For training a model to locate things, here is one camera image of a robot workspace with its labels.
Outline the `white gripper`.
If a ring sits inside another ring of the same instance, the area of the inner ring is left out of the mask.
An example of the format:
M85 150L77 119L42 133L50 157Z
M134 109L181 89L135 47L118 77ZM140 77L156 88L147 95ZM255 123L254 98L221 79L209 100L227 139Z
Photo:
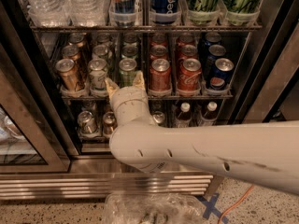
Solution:
M142 71L137 71L133 86L120 88L109 77L105 78L110 105L119 125L133 120L150 122L148 95Z

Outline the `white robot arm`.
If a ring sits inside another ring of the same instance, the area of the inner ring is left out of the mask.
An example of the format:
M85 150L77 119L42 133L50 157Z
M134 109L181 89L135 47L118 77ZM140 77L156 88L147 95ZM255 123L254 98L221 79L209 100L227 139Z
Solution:
M109 148L120 162L158 172L173 162L299 194L299 121L165 128L150 114L142 72L129 87L105 79L118 122Z

